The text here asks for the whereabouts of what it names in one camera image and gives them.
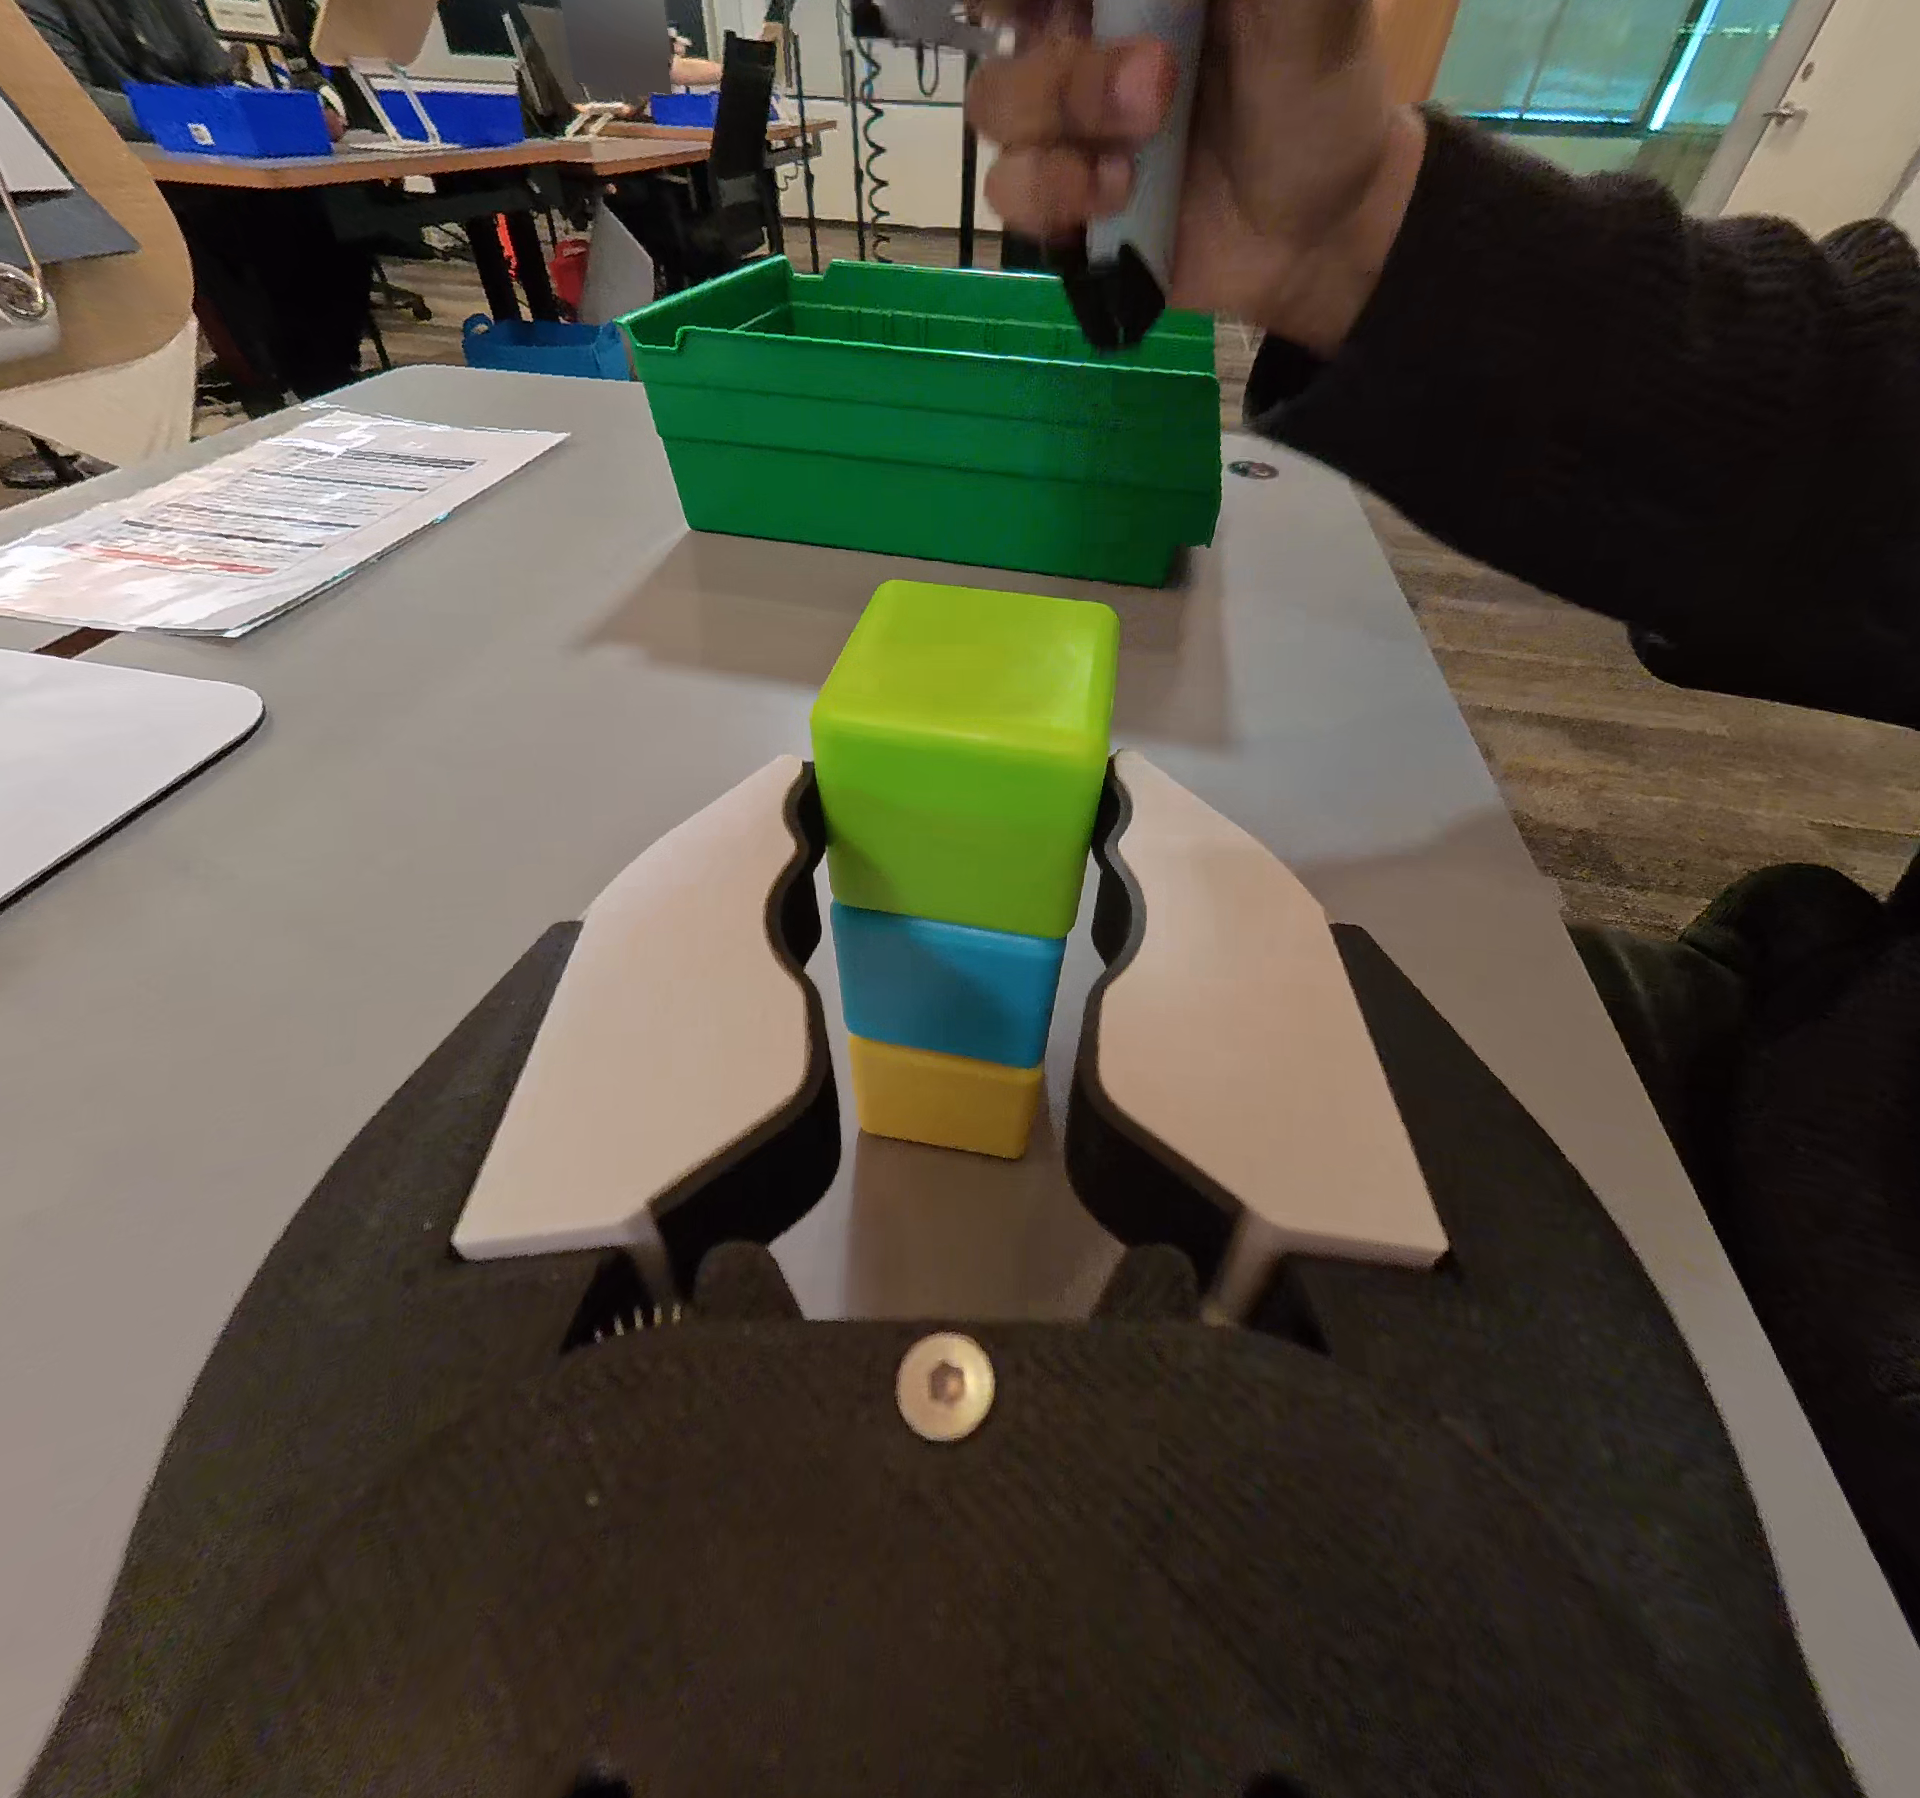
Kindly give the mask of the black office chair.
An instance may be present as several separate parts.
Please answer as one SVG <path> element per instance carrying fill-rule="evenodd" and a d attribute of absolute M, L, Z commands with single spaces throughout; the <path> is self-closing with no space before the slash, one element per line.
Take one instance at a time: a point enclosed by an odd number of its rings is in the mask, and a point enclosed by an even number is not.
<path fill-rule="evenodd" d="M 716 272 L 784 251 L 777 180 L 769 164 L 769 126 L 777 43 L 729 31 L 706 164 L 708 226 Z"/>

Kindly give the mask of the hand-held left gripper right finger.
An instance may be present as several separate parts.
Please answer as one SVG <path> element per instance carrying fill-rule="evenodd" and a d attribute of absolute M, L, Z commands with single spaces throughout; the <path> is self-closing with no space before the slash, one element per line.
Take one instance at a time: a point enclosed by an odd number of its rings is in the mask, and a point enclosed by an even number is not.
<path fill-rule="evenodd" d="M 1336 928 L 1272 850 L 1138 753 L 1094 817 L 1067 1181 L 1127 1248 L 1179 1252 L 1248 1322 L 1299 1259 L 1451 1252 Z"/>

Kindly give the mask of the blue plastic tub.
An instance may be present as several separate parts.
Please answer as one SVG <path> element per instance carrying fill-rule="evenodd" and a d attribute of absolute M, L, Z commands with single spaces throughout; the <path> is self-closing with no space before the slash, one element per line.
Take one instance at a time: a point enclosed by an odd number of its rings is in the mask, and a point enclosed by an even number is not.
<path fill-rule="evenodd" d="M 492 321 L 468 316 L 462 333 L 470 370 L 584 376 L 629 383 L 625 338 L 613 323 Z"/>

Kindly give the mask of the white board panel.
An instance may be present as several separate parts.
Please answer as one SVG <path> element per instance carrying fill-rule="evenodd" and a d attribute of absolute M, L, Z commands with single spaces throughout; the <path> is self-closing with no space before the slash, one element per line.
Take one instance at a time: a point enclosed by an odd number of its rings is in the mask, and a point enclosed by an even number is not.
<path fill-rule="evenodd" d="M 589 217 L 577 323 L 617 323 L 649 308 L 655 297 L 653 257 L 615 212 L 613 202 L 599 197 Z"/>

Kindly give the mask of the grey desk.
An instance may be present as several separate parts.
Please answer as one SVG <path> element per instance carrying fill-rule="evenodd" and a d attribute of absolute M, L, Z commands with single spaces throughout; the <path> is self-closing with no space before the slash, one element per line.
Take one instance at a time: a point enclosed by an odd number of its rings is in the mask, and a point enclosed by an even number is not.
<path fill-rule="evenodd" d="M 808 749 L 883 577 L 686 531 L 635 388 L 399 370 L 397 416 L 544 462 L 235 642 L 104 669 L 266 724 L 3 913 L 3 1793 L 47 1735 L 235 1301 L 326 1164 L 643 843 Z M 1357 492 L 1257 441 L 1212 551 L 1120 614 L 1120 743 L 1261 837 L 1434 999 L 1680 1322 L 1862 1785 L 1885 1581 L 1565 935 Z"/>

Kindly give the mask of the lime green cube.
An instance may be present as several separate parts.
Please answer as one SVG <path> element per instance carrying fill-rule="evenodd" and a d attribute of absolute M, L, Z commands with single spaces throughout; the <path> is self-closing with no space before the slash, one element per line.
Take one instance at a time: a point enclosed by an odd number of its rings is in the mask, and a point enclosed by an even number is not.
<path fill-rule="evenodd" d="M 836 901 L 1060 940 L 1107 776 L 1104 602 L 880 583 L 810 713 Z"/>

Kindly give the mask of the laminated paper sheet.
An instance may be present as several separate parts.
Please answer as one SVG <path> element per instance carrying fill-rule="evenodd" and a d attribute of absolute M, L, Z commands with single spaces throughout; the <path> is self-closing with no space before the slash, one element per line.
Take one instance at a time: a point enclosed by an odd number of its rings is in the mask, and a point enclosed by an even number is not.
<path fill-rule="evenodd" d="M 251 634 L 562 441 L 326 407 L 12 540 L 2 612 L 106 634 Z"/>

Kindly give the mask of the yellow cube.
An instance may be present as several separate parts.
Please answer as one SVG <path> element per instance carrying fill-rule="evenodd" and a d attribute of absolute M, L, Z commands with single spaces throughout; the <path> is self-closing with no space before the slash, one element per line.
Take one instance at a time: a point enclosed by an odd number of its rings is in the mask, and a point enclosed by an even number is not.
<path fill-rule="evenodd" d="M 851 1096 L 866 1138 L 1017 1162 L 1043 1101 L 1043 1067 L 849 1040 Z"/>

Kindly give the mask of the green plastic bin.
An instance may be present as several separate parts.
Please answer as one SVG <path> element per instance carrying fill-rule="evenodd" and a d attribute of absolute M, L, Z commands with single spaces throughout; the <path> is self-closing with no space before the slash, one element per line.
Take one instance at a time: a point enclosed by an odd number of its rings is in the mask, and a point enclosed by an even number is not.
<path fill-rule="evenodd" d="M 1100 351 L 1052 275 L 762 257 L 617 328 L 693 533 L 1141 589 L 1214 540 L 1210 318 Z"/>

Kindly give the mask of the person's black clothed legs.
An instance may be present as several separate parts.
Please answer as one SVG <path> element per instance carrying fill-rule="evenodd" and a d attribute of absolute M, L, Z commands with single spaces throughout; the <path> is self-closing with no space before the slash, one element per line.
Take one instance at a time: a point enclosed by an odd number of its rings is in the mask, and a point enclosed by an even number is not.
<path fill-rule="evenodd" d="M 1917 863 L 1747 873 L 1676 938 L 1569 929 L 1917 1627 Z"/>

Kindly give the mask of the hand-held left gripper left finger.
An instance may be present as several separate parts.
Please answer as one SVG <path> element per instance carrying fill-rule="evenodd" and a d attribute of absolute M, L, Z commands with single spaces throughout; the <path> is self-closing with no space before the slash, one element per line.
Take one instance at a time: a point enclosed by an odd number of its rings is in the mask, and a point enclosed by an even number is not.
<path fill-rule="evenodd" d="M 810 762 L 777 756 L 655 839 L 586 909 L 452 1250 L 622 1252 L 662 1300 L 770 1245 L 834 1184 L 826 849 Z"/>

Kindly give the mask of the person's right hand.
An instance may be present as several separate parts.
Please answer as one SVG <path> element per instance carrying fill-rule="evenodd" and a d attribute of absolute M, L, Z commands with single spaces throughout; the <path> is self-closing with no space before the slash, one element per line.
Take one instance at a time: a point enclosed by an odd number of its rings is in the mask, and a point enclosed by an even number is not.
<path fill-rule="evenodd" d="M 1012 52 L 968 120 L 1003 226 L 1067 250 L 1116 217 L 1172 108 L 1166 46 L 1092 36 L 1091 0 L 965 0 Z M 1374 0 L 1212 0 L 1168 303 L 1330 360 L 1379 284 L 1427 144 L 1393 101 Z"/>

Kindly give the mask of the wooden clipboard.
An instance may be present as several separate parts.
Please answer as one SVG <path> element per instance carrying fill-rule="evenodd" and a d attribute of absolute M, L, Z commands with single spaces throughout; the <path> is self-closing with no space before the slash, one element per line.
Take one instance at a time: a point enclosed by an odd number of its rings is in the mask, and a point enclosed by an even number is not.
<path fill-rule="evenodd" d="M 2 0 L 9 106 L 133 248 L 47 275 L 61 344 L 7 358 L 2 424 L 113 467 L 188 441 L 197 323 L 186 245 L 158 184 L 14 0 Z"/>

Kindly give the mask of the blue cube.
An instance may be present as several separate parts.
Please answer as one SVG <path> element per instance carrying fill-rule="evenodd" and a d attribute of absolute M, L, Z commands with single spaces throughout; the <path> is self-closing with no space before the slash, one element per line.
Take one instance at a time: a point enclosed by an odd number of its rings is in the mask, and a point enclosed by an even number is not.
<path fill-rule="evenodd" d="M 1063 938 L 828 907 L 851 1035 L 1007 1069 L 1043 1064 Z"/>

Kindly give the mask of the wooden top desk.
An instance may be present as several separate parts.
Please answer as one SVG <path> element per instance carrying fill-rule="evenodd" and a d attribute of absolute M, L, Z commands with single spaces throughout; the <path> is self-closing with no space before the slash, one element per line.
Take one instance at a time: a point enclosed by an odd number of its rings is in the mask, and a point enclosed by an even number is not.
<path fill-rule="evenodd" d="M 133 144 L 133 154 L 160 188 L 319 194 L 330 226 L 349 243 L 412 226 L 460 226 L 492 316 L 554 323 L 560 308 L 536 221 L 619 180 L 702 167 L 712 146 L 712 132 L 613 125 L 497 147 L 399 141 L 326 156 L 236 158 Z"/>

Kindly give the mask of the person's right forearm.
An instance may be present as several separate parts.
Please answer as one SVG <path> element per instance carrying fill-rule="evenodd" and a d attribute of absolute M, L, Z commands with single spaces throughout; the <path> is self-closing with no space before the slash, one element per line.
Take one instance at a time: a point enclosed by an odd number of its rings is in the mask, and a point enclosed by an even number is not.
<path fill-rule="evenodd" d="M 1354 328 L 1268 336 L 1245 422 L 1664 682 L 1917 725 L 1917 264 L 1887 221 L 1699 221 L 1432 116 Z"/>

